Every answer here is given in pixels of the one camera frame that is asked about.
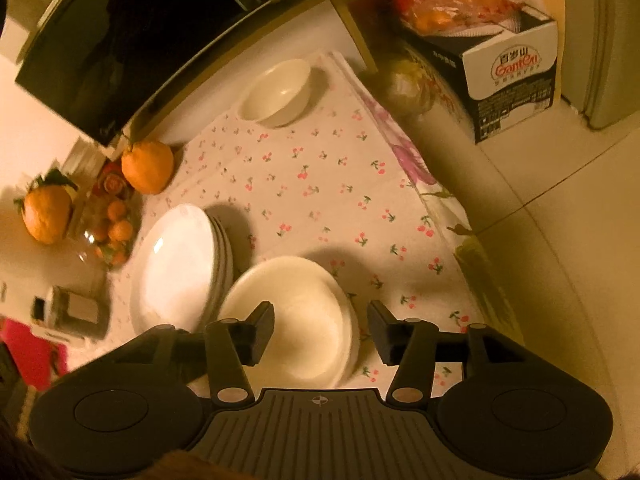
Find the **stack of plates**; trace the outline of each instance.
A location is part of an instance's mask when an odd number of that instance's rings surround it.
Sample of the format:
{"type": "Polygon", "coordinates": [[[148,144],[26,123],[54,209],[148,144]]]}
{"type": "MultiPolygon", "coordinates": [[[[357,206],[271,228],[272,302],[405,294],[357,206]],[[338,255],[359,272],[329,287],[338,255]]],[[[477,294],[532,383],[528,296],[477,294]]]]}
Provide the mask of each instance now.
{"type": "Polygon", "coordinates": [[[131,322],[199,332],[215,319],[233,282],[231,245],[220,223],[181,204],[149,231],[132,261],[131,322]]]}
{"type": "Polygon", "coordinates": [[[244,368],[255,394],[263,388],[331,389],[350,377],[360,345],[358,320],[326,270],[297,256],[258,264],[234,284],[218,317],[246,319],[262,301],[273,303],[275,327],[260,363],[244,368]]]}

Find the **red cloth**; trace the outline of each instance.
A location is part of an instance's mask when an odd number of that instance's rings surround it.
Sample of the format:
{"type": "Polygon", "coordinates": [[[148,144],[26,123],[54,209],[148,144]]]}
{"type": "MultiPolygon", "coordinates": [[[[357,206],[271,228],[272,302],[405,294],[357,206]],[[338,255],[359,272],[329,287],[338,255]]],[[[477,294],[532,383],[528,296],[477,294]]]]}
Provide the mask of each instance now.
{"type": "Polygon", "coordinates": [[[59,375],[66,374],[66,346],[40,339],[28,326],[11,319],[5,320],[1,335],[28,386],[34,386],[39,392],[49,388],[52,362],[59,375]]]}

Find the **ridged black surface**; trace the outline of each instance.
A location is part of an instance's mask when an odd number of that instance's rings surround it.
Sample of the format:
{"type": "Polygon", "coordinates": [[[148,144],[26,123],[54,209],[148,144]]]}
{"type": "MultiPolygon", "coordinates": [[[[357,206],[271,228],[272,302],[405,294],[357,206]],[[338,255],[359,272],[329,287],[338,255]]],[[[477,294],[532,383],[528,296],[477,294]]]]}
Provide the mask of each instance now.
{"type": "Polygon", "coordinates": [[[502,478],[460,460],[425,416],[384,406],[373,390],[267,390],[246,410],[217,414],[192,452],[268,480],[502,478]]]}

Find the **hair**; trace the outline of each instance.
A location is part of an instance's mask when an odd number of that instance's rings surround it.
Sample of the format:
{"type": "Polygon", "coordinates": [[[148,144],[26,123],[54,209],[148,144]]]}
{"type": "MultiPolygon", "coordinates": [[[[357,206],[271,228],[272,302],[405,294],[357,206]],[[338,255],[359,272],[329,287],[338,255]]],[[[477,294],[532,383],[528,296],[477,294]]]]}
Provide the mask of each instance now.
{"type": "Polygon", "coordinates": [[[0,478],[12,480],[70,480],[58,466],[16,438],[0,415],[0,478]]]}

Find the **cherry print tablecloth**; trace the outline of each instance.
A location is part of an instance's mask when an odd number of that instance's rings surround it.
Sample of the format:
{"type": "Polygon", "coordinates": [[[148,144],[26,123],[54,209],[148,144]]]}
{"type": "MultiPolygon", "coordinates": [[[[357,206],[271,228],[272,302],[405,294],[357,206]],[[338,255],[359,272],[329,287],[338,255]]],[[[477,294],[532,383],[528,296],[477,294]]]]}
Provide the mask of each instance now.
{"type": "MultiPolygon", "coordinates": [[[[358,363],[341,387],[376,386],[384,396],[395,369],[382,364],[370,339],[369,301],[381,300],[399,319],[420,317],[449,332],[483,318],[454,254],[468,233],[466,216],[453,198],[441,204],[446,190],[344,59],[330,53],[310,60],[324,93],[294,124],[268,130],[229,112],[184,147],[168,189],[145,201],[132,261],[155,221],[179,203],[222,222],[236,277],[282,254],[316,261],[360,322],[358,363]]],[[[111,276],[107,338],[72,350],[72,368],[134,336],[130,265],[111,276]]],[[[433,393],[458,380],[459,365],[438,364],[433,393]]]]}

